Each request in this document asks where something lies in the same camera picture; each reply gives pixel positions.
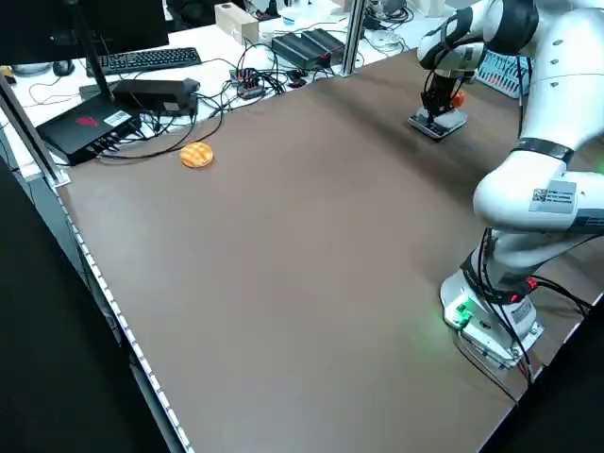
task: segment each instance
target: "black keyboard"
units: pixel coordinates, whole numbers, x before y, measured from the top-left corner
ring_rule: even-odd
[[[141,73],[158,69],[184,68],[201,64],[201,58],[194,47],[177,49],[145,50],[128,54],[115,54],[99,57],[103,74]],[[86,75],[92,77],[91,65],[86,62]]]

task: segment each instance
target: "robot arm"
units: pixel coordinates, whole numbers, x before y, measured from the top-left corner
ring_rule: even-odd
[[[438,28],[430,31],[417,47],[420,65],[429,71],[474,71],[484,53],[482,24],[493,0],[458,9]]]
[[[458,9],[430,31],[420,41],[417,57],[420,65],[430,70],[428,78],[432,74],[433,77],[422,92],[424,110],[413,118],[415,125],[425,132],[434,132],[430,134],[433,138],[442,138],[462,126],[466,117],[451,112],[460,104],[455,93],[472,78],[487,48],[517,55],[534,37],[538,24],[539,13],[533,0],[481,0]]]
[[[479,59],[464,62],[468,45],[507,55],[536,49],[520,137],[474,194],[475,213],[493,233],[441,287],[445,321],[506,367],[518,362],[517,343],[528,350],[543,331],[530,302],[530,276],[604,235],[604,176],[567,170],[573,154],[604,132],[604,10],[582,8],[591,1],[597,3],[543,11],[541,22],[532,0],[483,1],[473,6],[469,24],[458,12],[418,50],[422,66],[440,76],[430,86],[436,90],[446,83],[446,72],[478,67]],[[430,112],[434,122],[450,113]],[[478,276],[489,277],[490,289],[479,285]],[[467,325],[460,322],[460,307],[472,315]]]

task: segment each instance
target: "table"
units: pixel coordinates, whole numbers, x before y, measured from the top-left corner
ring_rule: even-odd
[[[406,122],[425,76],[414,55],[385,59],[229,113],[205,170],[91,161],[59,189],[197,451],[475,451],[509,410],[457,352],[438,289],[479,240],[471,195],[511,149],[517,104],[471,86],[468,125],[435,143]],[[544,272],[594,300],[598,253]],[[547,362],[577,319],[534,300]]]
[[[421,37],[430,29],[439,24],[442,19],[425,18],[416,15],[416,18],[409,24],[399,27],[396,32],[404,39],[409,47],[414,47],[419,43]],[[345,30],[347,20],[344,16],[331,17],[328,11],[323,9],[309,8],[307,17],[299,18],[295,27],[287,27],[280,19],[268,21],[260,24],[262,31],[293,31],[298,28],[307,27],[312,24],[322,22],[319,26],[332,30]],[[344,41],[345,34],[337,31],[332,32],[334,36]],[[237,44],[226,33],[220,30],[216,25],[199,27],[191,30],[185,30],[170,35],[170,44],[164,47],[187,47],[194,46],[197,49],[202,61],[212,59],[225,59],[226,61],[237,64],[244,47]],[[379,52],[373,48],[367,41],[362,41],[359,47],[361,59],[359,65],[369,64],[380,59],[384,59],[389,55],[395,55],[400,52],[396,49],[392,52]],[[245,62],[250,67],[257,69],[268,69],[272,66],[272,53],[267,49],[256,48],[252,49],[245,55]],[[280,60],[281,65],[287,65],[285,60]],[[200,93],[213,95],[221,91],[222,84],[228,79],[228,70],[232,69],[227,63],[222,61],[213,61],[204,63],[199,66],[184,69],[172,69],[166,71],[156,71],[142,75],[141,79],[162,79],[162,80],[182,80],[186,77],[193,78],[201,83]],[[339,66],[335,66],[334,71],[339,72]],[[309,82],[312,82],[312,77],[307,77]],[[119,80],[119,76],[113,75],[108,77],[108,81]],[[93,78],[86,77],[84,69],[84,59],[78,60],[75,63],[75,71],[72,75],[57,80],[57,77],[52,73],[36,77],[19,77],[18,83],[13,87],[17,98],[25,107],[26,113],[34,126],[38,126],[45,121],[58,116],[67,109],[71,109],[81,102],[77,89],[83,85],[91,85],[94,83]],[[229,90],[227,95],[233,96],[234,89]],[[46,100],[48,105],[37,105],[37,101]],[[242,105],[244,102],[236,101],[233,106]],[[204,120],[211,113],[212,109],[203,103],[199,104],[198,120]],[[0,124],[7,122],[4,114],[0,112]],[[145,133],[149,134],[150,130],[146,128]],[[33,162],[28,151],[21,143],[17,133],[12,126],[5,127],[8,141],[10,142],[15,158],[19,163],[22,174],[25,177],[36,175],[39,170]]]

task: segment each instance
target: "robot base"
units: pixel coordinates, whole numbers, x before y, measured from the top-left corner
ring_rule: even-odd
[[[503,329],[498,317],[482,307],[461,270],[443,283],[441,302],[445,322],[456,330],[461,330],[461,335],[480,354],[490,357],[500,368],[513,368],[520,361],[522,349],[518,344],[511,345],[510,335]],[[528,297],[523,299],[522,305],[534,310]],[[544,327],[535,321],[522,339],[522,346],[526,351],[529,351],[543,332]]]
[[[409,123],[431,139],[440,140],[451,132],[456,131],[468,121],[468,115],[461,110],[453,109],[434,118],[428,123],[428,111],[424,108],[409,117]]]

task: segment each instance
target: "sticker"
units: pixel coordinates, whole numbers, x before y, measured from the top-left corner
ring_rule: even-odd
[[[179,111],[180,107],[176,102],[164,102],[163,107],[166,111]]]
[[[529,301],[525,299],[522,305],[512,312],[513,323],[518,324],[525,319],[530,312],[530,307],[532,306],[530,305]]]
[[[528,210],[533,212],[553,212],[572,214],[575,208],[577,183],[568,181],[551,181],[547,189],[535,189]]]
[[[577,210],[577,217],[569,231],[577,233],[601,233],[604,231],[604,210]]]
[[[130,118],[132,118],[132,117],[130,115],[128,115],[125,111],[118,110],[115,113],[113,113],[111,116],[108,116],[107,118],[105,118],[105,120],[103,120],[103,121],[105,121],[105,123],[107,123],[111,127],[116,127],[122,123],[125,123]]]

